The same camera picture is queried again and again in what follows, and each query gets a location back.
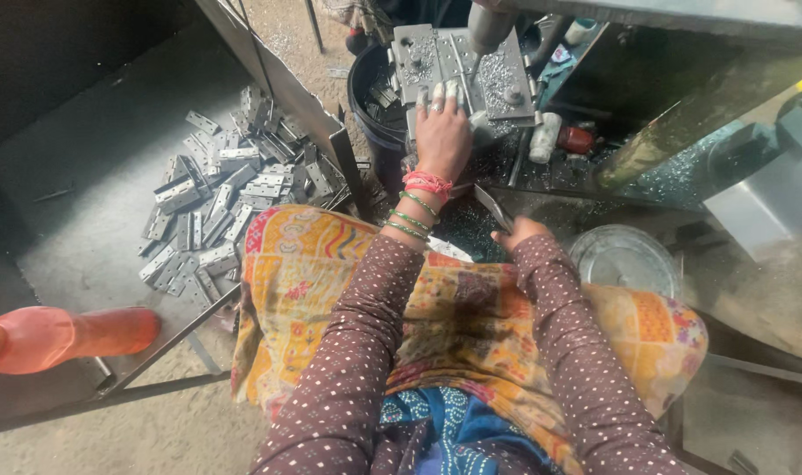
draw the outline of red bottle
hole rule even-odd
[[[136,353],[159,332],[157,314],[143,307],[80,315],[19,308],[0,317],[0,373],[36,373],[72,358]]]

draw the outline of round metal lid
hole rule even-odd
[[[681,297],[680,273],[670,253],[635,227],[612,224],[583,232],[569,254],[585,282]]]

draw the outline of green bangle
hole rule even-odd
[[[416,201],[419,205],[422,205],[431,215],[433,215],[434,218],[436,218],[436,222],[434,222],[433,224],[439,224],[439,221],[441,221],[439,219],[439,215],[435,211],[433,211],[433,208],[427,206],[427,203],[418,198],[416,195],[409,193],[408,191],[402,191],[398,194],[398,196],[401,198],[406,196],[407,198]]]
[[[412,229],[404,226],[403,224],[398,224],[398,223],[392,222],[392,221],[386,221],[385,224],[387,226],[394,227],[395,229],[400,229],[401,231],[406,232],[406,234],[409,234],[410,236],[412,236],[414,238],[421,239],[422,241],[424,241],[426,243],[430,242],[430,240],[427,238],[427,236],[425,236],[424,234],[422,234],[420,232],[413,231]]]
[[[402,213],[401,211],[396,210],[395,208],[392,208],[391,210],[389,210],[389,214],[390,215],[396,215],[399,218],[403,218],[403,219],[415,224],[416,226],[424,229],[426,232],[430,232],[430,228],[425,226],[425,223],[423,223],[421,221],[418,221],[418,220],[414,220],[413,218],[405,215],[404,213]]]

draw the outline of pile of metal hinges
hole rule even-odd
[[[168,158],[138,253],[153,256],[143,282],[175,297],[189,289],[201,311],[221,297],[213,276],[239,280],[241,238],[255,214],[276,204],[333,209],[350,196],[300,124],[254,86],[241,99],[233,129],[187,114],[199,130],[184,140],[187,155]]]

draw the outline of hand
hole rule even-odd
[[[538,234],[553,236],[548,227],[544,226],[542,223],[533,221],[526,216],[519,216],[515,218],[515,225],[512,229],[512,235],[501,231],[493,231],[492,239],[494,239],[496,243],[501,244],[501,246],[506,249],[506,252],[512,254],[512,251],[515,249],[515,246],[517,246],[518,243],[521,243],[524,239],[531,238]]]
[[[427,90],[418,93],[415,103],[418,166],[415,169],[453,182],[469,162],[471,128],[465,111],[457,107],[457,80],[447,82],[447,94],[445,89],[442,83],[436,85],[429,113]]]

